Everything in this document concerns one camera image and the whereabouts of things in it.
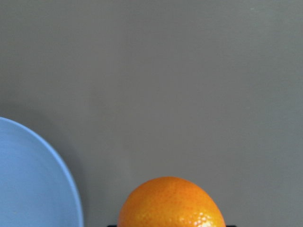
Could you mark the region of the blue plate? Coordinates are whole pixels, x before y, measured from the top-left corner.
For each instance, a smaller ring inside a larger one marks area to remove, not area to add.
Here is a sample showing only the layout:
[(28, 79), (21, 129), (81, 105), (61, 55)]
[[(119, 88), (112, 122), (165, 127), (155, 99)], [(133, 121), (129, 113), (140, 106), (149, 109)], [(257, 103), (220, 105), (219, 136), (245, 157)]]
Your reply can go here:
[(82, 227), (76, 183), (60, 155), (26, 126), (0, 119), (0, 225)]

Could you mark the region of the orange fruit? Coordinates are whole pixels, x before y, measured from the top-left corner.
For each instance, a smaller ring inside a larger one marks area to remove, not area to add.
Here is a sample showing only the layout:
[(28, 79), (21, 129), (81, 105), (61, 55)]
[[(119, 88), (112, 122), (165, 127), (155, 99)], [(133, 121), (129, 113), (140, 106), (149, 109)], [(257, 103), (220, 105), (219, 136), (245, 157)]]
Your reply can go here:
[(123, 204), (119, 227), (224, 227), (209, 194), (178, 177), (151, 179), (135, 188)]

